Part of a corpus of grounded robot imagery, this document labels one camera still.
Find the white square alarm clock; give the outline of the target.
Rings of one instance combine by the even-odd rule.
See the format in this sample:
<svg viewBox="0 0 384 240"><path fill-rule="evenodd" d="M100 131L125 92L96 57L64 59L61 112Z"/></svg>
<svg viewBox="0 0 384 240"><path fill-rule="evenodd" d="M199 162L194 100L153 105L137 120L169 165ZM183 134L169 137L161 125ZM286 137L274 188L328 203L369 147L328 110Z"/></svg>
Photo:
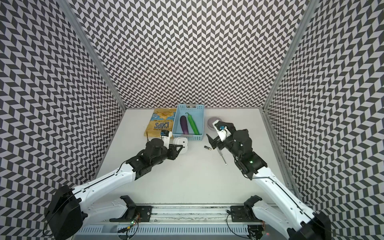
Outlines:
<svg viewBox="0 0 384 240"><path fill-rule="evenodd" d="M185 137L174 138L173 144L176 145L176 150L179 154L185 154L188 151L188 139Z"/></svg>

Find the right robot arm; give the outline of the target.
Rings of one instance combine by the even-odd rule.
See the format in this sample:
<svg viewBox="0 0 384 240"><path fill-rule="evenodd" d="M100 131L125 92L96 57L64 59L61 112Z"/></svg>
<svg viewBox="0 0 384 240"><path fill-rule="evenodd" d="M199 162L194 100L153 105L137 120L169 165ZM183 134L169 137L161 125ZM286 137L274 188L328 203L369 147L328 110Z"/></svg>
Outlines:
<svg viewBox="0 0 384 240"><path fill-rule="evenodd" d="M227 149L243 176L260 186L278 206L274 209L261 197L253 196L245 203L248 213L273 227L288 240L330 240L330 218L316 213L295 196L273 173L268 164L253 150L247 129L237 130L232 123L216 120L218 136L209 137L212 149Z"/></svg>

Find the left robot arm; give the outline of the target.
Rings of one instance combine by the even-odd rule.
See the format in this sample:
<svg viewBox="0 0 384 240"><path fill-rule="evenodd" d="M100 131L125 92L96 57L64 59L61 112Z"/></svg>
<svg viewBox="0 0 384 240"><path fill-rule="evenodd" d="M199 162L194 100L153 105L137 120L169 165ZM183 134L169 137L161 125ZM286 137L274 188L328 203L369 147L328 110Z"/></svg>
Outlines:
<svg viewBox="0 0 384 240"><path fill-rule="evenodd" d="M126 212L131 206L129 196L101 204L97 200L138 180L165 160L175 160L184 148L175 144L165 146L162 139L155 138L147 141L145 149L122 162L116 170L73 188L68 185L59 187L45 210L47 223L43 235L67 240L89 224L104 220L126 220Z"/></svg>

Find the small grey screwdriver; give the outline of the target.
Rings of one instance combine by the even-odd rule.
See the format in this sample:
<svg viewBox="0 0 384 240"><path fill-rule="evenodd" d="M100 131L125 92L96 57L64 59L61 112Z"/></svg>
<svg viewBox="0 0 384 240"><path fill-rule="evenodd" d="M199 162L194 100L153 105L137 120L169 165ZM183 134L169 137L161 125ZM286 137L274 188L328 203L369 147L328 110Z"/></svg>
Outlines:
<svg viewBox="0 0 384 240"><path fill-rule="evenodd" d="M227 161L226 161L225 158L224 158L224 155L223 155L222 151L221 151L219 148L217 148L217 151L218 151L220 157L222 158L222 160L224 161L225 165L228 165L228 164L227 164Z"/></svg>

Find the lilac bowl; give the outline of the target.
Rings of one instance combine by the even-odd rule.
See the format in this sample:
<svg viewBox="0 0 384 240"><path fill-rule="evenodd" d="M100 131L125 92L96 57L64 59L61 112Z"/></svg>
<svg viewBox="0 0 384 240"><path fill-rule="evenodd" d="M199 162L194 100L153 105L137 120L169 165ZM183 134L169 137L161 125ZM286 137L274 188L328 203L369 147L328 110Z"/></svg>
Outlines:
<svg viewBox="0 0 384 240"><path fill-rule="evenodd" d="M208 128L209 128L210 130L212 130L212 131L215 131L216 129L215 129L214 123L215 123L216 121L221 121L221 120L222 120L222 119L219 118L219 117L211 117L211 118L209 118L208 121L207 121L207 126L208 126Z"/></svg>

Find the green toy cucumber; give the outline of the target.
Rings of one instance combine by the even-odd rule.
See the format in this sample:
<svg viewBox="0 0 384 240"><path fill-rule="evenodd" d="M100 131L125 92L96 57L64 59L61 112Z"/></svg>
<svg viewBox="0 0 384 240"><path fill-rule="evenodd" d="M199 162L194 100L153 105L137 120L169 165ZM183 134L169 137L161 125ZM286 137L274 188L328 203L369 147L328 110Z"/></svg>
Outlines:
<svg viewBox="0 0 384 240"><path fill-rule="evenodd" d="M190 125L191 125L191 128L192 128L194 134L195 134L195 135L199 135L200 132L199 132L199 130L198 130L198 127L197 127L197 125L196 125L196 123L195 123L195 121L194 121L192 115L189 114L189 113L186 113L186 114L187 114L188 121L189 121L189 123L190 123Z"/></svg>

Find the purple toy eggplant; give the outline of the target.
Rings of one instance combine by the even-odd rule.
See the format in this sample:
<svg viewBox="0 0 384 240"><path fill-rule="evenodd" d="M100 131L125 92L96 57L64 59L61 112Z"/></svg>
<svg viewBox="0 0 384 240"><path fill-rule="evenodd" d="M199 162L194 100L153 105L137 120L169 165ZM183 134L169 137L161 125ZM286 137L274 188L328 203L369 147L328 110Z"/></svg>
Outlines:
<svg viewBox="0 0 384 240"><path fill-rule="evenodd" d="M188 129L188 122L187 122L187 117L186 116L181 116L180 117L180 125L182 128L182 132L184 135L189 134L189 129Z"/></svg>

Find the yellow chips bag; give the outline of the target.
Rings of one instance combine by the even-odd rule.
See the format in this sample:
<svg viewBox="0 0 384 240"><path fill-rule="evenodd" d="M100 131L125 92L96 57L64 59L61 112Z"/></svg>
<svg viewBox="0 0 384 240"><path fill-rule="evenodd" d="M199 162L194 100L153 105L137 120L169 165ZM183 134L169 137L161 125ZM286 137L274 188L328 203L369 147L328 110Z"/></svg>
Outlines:
<svg viewBox="0 0 384 240"><path fill-rule="evenodd" d="M144 137L160 138L161 130L172 131L176 116L176 108L156 108L144 132Z"/></svg>

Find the light blue plastic basket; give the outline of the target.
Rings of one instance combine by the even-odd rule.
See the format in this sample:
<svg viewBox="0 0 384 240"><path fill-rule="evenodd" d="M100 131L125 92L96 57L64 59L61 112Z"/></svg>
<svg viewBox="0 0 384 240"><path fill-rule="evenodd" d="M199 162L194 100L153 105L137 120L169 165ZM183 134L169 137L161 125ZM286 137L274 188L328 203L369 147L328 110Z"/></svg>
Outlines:
<svg viewBox="0 0 384 240"><path fill-rule="evenodd" d="M184 137L189 141L202 141L205 127L205 106L179 104L174 119L174 138Z"/></svg>

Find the aluminium front rail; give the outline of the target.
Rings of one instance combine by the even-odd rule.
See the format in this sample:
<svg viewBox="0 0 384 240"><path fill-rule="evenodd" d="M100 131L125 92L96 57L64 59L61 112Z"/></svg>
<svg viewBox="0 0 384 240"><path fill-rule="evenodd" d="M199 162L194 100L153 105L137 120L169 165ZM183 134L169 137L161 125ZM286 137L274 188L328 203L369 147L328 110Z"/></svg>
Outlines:
<svg viewBox="0 0 384 240"><path fill-rule="evenodd" d="M243 206L250 207L253 210L256 218L261 221L266 221L271 224L277 221L278 224L289 225L290 228L294 224L301 226L303 223L308 223L315 217L315 212L311 209L305 210L304 207L293 207L288 209L287 214L282 214L281 211L271 207L264 201L256 203L245 203ZM125 204L113 203L111 206L98 204L92 205L87 210L81 210L79 213L69 214L68 218L71 223L77 223L80 228L87 225L107 221L119 222L119 219L126 212L128 207L136 207L136 205L126 206ZM230 207L217 206L199 206L199 207L153 207L152 215L149 222L154 222L156 219L172 219L185 221L219 221L225 214L230 215Z"/></svg>

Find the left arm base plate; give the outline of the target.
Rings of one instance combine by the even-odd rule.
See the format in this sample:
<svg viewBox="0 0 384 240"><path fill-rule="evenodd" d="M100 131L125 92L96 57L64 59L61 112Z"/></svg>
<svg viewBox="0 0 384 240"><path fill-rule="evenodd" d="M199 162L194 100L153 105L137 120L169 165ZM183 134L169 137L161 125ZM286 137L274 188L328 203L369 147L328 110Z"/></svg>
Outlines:
<svg viewBox="0 0 384 240"><path fill-rule="evenodd" d="M152 215L152 206L128 207L119 222L149 222Z"/></svg>

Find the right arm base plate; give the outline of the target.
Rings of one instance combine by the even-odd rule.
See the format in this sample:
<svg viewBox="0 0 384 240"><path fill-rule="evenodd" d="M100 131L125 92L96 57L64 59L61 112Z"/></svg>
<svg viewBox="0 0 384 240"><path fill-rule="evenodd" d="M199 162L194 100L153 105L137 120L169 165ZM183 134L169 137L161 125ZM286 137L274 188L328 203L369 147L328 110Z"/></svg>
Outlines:
<svg viewBox="0 0 384 240"><path fill-rule="evenodd" d="M230 206L230 216L234 223L261 223L253 210L247 206Z"/></svg>

